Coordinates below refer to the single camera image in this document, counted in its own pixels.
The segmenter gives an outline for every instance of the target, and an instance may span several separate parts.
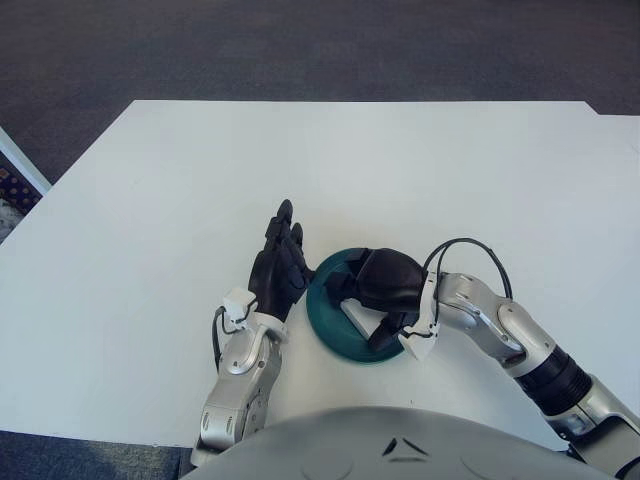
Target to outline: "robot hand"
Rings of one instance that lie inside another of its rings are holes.
[[[249,278],[249,291],[258,302],[256,311],[282,322],[313,278],[302,252],[302,226],[296,223],[291,227],[292,215],[291,202],[283,201],[269,222],[267,241],[256,256]]]
[[[325,284],[327,294],[336,308],[354,298],[363,307],[386,313],[367,340],[369,348],[379,351],[395,341],[404,327],[416,323],[425,282],[422,266],[390,248],[357,249],[346,263],[350,272],[332,273]]]

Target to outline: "white table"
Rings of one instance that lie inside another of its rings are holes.
[[[353,246],[423,260],[454,236],[489,243],[515,298],[637,412],[639,126],[578,102],[134,102],[0,246],[0,428],[191,446],[213,310],[285,197],[312,267]],[[481,251],[445,263],[500,291]],[[304,298],[288,325],[268,423],[398,405],[562,445],[457,332],[425,364],[361,366],[320,344]]]

